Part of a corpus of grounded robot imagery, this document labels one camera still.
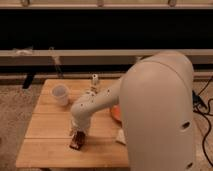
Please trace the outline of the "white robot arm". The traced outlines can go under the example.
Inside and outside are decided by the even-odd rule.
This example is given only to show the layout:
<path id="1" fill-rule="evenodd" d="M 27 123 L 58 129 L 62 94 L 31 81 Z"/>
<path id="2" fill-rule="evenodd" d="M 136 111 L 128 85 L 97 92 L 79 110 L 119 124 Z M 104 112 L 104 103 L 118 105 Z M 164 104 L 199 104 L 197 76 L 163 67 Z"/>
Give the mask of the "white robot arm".
<path id="1" fill-rule="evenodd" d="M 195 171 L 193 75 L 178 51 L 142 59 L 112 85 L 74 101 L 72 127 L 87 133 L 95 112 L 118 105 L 131 171 Z"/>

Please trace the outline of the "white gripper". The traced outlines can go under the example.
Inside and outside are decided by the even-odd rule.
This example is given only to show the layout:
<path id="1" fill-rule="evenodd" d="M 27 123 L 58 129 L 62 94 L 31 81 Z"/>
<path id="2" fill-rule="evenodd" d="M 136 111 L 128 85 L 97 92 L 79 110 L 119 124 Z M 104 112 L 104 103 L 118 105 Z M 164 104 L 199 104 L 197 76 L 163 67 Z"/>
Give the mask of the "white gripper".
<path id="1" fill-rule="evenodd" d="M 77 132 L 83 132 L 85 135 L 87 135 L 89 133 L 90 125 L 91 125 L 90 119 L 76 120 L 75 118 L 73 118 L 71 121 L 70 135 L 73 136 Z"/>

